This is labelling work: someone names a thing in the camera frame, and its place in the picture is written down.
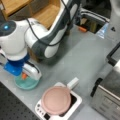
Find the gray table surface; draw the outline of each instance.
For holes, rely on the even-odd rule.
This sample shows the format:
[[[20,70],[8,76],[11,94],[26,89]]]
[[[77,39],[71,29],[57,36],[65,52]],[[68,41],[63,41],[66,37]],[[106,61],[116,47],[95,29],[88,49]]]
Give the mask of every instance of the gray table surface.
[[[15,86],[14,77],[2,67],[0,81],[35,113],[35,105],[46,89],[57,82],[67,84],[74,77],[78,77],[79,84],[74,91],[82,97],[83,102],[70,120],[106,120],[91,107],[90,93],[97,78],[99,76],[104,78],[112,69],[105,60],[112,48],[111,41],[101,39],[90,32],[81,33],[74,26],[71,34],[63,38],[54,58],[40,63],[34,62],[43,74],[35,89],[30,91],[19,89]]]

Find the black cable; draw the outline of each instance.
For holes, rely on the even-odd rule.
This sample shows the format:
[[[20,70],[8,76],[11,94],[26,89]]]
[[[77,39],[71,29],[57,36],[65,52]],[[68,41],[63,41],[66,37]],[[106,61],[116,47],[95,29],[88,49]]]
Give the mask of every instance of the black cable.
[[[4,67],[4,64],[0,62],[0,66]]]
[[[103,18],[102,16],[99,16],[99,15],[97,15],[97,14],[95,14],[95,13],[88,12],[88,11],[83,11],[83,12],[81,12],[81,13],[89,13],[89,14],[95,15],[95,16],[101,18],[102,20],[104,20],[105,22],[109,23],[105,18]]]
[[[63,5],[65,6],[65,9],[66,9],[66,11],[67,11],[67,13],[68,13],[68,15],[69,15],[69,23],[71,23],[70,10],[69,10],[68,7],[66,6],[65,2],[64,2],[63,0],[61,0],[61,1],[62,1]]]
[[[64,3],[64,1],[63,1],[63,0],[61,0],[61,1],[62,1],[63,5],[65,6],[66,11],[67,11],[68,14],[69,14],[69,20],[71,21],[70,11],[69,11],[68,7],[66,6],[66,4]],[[59,40],[57,43],[52,44],[52,45],[50,45],[50,44],[48,44],[48,43],[46,43],[46,42],[41,41],[41,39],[39,39],[38,36],[35,34],[32,26],[31,26],[31,24],[30,24],[30,21],[29,21],[28,19],[26,19],[26,20],[27,20],[27,22],[28,22],[28,24],[29,24],[29,27],[30,27],[33,35],[34,35],[34,36],[39,40],[39,42],[42,43],[43,45],[53,47],[53,46],[59,44],[59,43],[62,41],[62,39],[61,39],[61,40]]]
[[[35,36],[35,37],[39,40],[39,42],[40,42],[40,43],[42,43],[43,45],[53,47],[53,46],[55,46],[55,45],[59,44],[59,43],[62,41],[62,39],[61,39],[61,40],[59,40],[57,43],[52,44],[52,45],[50,45],[50,44],[48,44],[48,43],[46,43],[46,42],[41,41],[41,39],[40,39],[40,38],[38,38],[38,36],[35,34],[35,32],[34,32],[34,30],[33,30],[32,26],[31,26],[31,24],[30,24],[29,20],[28,20],[28,19],[26,19],[26,20],[27,20],[27,22],[28,22],[28,24],[29,24],[29,26],[30,26],[30,29],[31,29],[31,31],[32,31],[32,33],[33,33],[33,35],[34,35],[34,36]]]

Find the countertop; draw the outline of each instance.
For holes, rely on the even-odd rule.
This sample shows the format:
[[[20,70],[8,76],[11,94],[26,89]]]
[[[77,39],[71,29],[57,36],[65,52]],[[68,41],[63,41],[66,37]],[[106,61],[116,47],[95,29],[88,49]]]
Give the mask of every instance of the countertop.
[[[83,102],[70,120],[106,120],[91,107],[90,93],[97,78],[105,77],[112,69],[106,62],[106,55],[112,48],[111,41],[90,32],[82,33],[74,26],[71,34],[63,38],[55,57],[40,63],[33,61],[43,75],[35,89],[30,91],[19,89],[14,83],[14,76],[4,71],[2,67],[0,67],[0,81],[35,113],[35,105],[46,89],[57,82],[67,84],[77,77],[79,84],[74,92],[82,97]]]

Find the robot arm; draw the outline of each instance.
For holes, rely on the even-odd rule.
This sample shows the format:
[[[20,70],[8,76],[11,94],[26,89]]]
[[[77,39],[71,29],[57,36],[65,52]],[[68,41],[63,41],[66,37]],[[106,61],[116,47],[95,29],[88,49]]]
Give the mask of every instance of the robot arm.
[[[8,21],[0,26],[0,46],[8,59],[4,68],[11,74],[19,75],[24,71],[34,79],[41,77],[40,70],[32,63],[28,64],[27,46],[39,58],[51,58],[56,54],[61,38],[65,31],[70,29],[81,2],[60,1],[60,11],[50,30],[33,18]]]

